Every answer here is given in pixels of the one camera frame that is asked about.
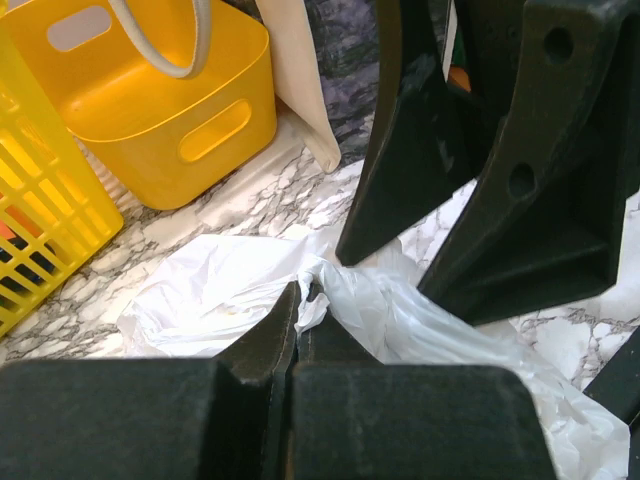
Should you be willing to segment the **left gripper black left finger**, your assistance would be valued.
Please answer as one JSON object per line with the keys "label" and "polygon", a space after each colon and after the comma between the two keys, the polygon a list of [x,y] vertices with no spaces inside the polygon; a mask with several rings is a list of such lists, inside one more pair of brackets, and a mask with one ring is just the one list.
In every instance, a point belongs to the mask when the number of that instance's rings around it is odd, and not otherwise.
{"label": "left gripper black left finger", "polygon": [[213,357],[1,370],[5,479],[280,479],[300,289]]}

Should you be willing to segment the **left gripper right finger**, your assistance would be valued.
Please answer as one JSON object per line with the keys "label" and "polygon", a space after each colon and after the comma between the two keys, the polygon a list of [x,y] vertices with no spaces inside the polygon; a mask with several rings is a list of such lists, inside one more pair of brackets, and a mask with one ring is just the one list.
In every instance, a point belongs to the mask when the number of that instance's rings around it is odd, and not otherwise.
{"label": "left gripper right finger", "polygon": [[521,380],[489,365],[384,365],[336,320],[302,333],[293,479],[552,479]]}

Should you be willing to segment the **white plastic grocery bag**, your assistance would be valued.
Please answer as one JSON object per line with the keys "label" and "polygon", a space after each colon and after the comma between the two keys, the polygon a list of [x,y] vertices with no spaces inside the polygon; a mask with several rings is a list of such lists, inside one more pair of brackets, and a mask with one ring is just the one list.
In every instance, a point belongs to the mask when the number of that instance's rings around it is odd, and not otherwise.
{"label": "white plastic grocery bag", "polygon": [[289,283],[297,333],[333,315],[385,364],[489,364],[532,393],[558,476],[627,479],[630,433],[524,344],[510,325],[474,328],[421,295],[417,264],[394,241],[359,267],[335,256],[337,233],[297,240],[202,235],[165,259],[118,318],[130,357],[212,356],[238,343]]}

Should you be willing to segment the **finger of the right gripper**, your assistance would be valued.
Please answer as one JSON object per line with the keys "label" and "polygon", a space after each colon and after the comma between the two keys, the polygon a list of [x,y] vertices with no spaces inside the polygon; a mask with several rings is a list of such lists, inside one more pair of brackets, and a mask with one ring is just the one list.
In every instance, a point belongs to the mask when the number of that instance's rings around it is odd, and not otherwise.
{"label": "finger of the right gripper", "polygon": [[638,3],[528,1],[510,108],[419,289],[472,325],[598,295],[638,185]]}
{"label": "finger of the right gripper", "polygon": [[359,184],[336,247],[354,266],[472,176],[456,98],[425,1],[379,1],[379,87]]}

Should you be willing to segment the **beige canvas tote bag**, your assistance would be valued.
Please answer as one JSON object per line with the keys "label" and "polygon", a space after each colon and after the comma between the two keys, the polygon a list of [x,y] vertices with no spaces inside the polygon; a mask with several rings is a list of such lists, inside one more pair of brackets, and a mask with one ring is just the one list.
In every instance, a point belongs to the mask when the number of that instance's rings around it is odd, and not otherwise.
{"label": "beige canvas tote bag", "polygon": [[[215,28],[229,27],[238,33],[236,23],[213,12],[222,6],[231,11],[224,1],[195,1],[195,47],[192,65],[178,67],[162,56],[149,42],[143,30],[124,1],[110,3],[125,33],[142,56],[161,72],[187,79],[203,71],[209,58],[210,43]],[[316,157],[320,167],[330,173],[339,165],[341,152],[331,129],[316,49],[305,3],[302,1],[259,1],[257,7],[265,24],[263,31],[271,34],[270,47],[275,94],[296,115],[296,124],[302,131],[305,144]]]}

